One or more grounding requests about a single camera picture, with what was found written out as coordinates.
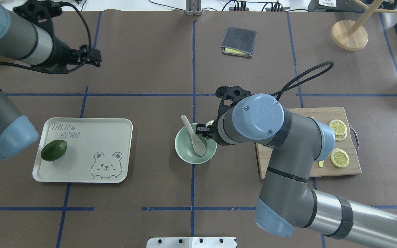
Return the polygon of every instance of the cartoon bear face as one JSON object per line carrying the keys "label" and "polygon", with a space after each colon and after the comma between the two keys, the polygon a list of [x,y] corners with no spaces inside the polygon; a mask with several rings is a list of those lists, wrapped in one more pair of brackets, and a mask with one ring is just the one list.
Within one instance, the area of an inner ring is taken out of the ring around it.
{"label": "cartoon bear face", "polygon": [[122,173],[122,166],[120,165],[122,154],[115,152],[113,155],[104,154],[103,152],[96,152],[94,155],[94,164],[91,167],[91,174],[93,178],[115,178]]}

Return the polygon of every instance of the light green bowl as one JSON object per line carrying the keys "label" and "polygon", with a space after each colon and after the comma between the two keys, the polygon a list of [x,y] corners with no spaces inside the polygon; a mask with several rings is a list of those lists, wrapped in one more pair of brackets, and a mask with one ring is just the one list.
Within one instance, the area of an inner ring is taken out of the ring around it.
{"label": "light green bowl", "polygon": [[[191,126],[192,130],[195,130],[197,123],[193,123]],[[197,135],[197,137],[203,142],[203,144],[205,144],[206,147],[206,153],[202,157],[194,152],[191,136],[189,136],[189,132],[186,130],[186,127],[183,127],[175,136],[175,151],[177,152],[177,155],[186,163],[195,165],[202,164],[210,160],[217,150],[217,143],[214,140],[208,140],[199,135]]]}

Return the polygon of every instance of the wooden cutting board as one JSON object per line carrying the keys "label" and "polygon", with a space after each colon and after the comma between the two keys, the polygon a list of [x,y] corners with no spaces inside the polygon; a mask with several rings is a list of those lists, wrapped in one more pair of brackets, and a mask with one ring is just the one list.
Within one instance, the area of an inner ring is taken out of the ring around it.
{"label": "wooden cutting board", "polygon": [[[330,157],[324,160],[323,167],[314,162],[310,176],[345,176],[361,174],[361,166],[359,165],[358,154],[352,143],[353,134],[350,133],[347,116],[343,107],[330,107],[330,108],[289,108],[293,113],[313,117],[317,121],[329,124],[331,120],[338,119],[345,123],[347,126],[347,137],[345,140],[336,141],[335,148],[343,149],[350,159],[350,163],[345,168],[338,168],[333,165]],[[266,175],[269,159],[271,158],[272,149],[255,143],[255,150],[257,152],[258,172],[261,179]]]}

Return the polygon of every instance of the rectangular tray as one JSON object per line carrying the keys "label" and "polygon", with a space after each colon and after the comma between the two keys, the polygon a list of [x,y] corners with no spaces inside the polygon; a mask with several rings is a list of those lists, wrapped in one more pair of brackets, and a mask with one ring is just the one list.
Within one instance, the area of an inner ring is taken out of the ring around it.
{"label": "rectangular tray", "polygon": [[[128,119],[48,119],[42,130],[33,178],[38,182],[119,183],[128,173],[133,124]],[[68,143],[52,162],[41,158],[53,140]]]}
{"label": "rectangular tray", "polygon": [[[345,175],[356,175],[361,174],[361,166],[359,165],[358,154],[353,146],[350,128],[348,126],[347,116],[343,107],[329,107],[329,108],[289,108],[289,111],[306,117],[313,117],[317,121],[329,125],[331,120],[341,120],[347,126],[347,137],[345,140],[336,141],[335,148],[343,149],[350,159],[349,164],[345,168],[338,168],[333,165],[330,158],[324,160],[323,167],[318,165],[318,162],[314,162],[312,165],[312,171],[310,176],[345,176]],[[264,179],[266,175],[267,167],[269,165],[269,159],[271,158],[272,149],[269,147],[262,146],[255,143],[255,150],[257,152],[258,162],[258,173],[260,179]]]}

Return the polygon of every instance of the lemon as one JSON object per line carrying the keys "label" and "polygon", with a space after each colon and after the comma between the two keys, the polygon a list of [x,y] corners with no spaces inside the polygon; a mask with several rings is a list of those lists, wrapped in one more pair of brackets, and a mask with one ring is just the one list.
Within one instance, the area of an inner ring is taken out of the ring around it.
{"label": "lemon", "polygon": [[66,150],[67,142],[65,140],[53,140],[42,148],[41,157],[51,162],[62,157]]}
{"label": "lemon", "polygon": [[329,126],[334,130],[335,135],[344,135],[347,133],[347,127],[341,120],[332,120]]}
{"label": "lemon", "polygon": [[343,135],[335,135],[335,140],[337,141],[345,140],[345,138],[347,138],[347,132]]}
{"label": "lemon", "polygon": [[335,148],[333,151],[330,153],[330,160],[332,163],[339,167],[339,168],[344,168],[348,165],[348,162],[350,161],[348,159],[347,153],[343,149]]}

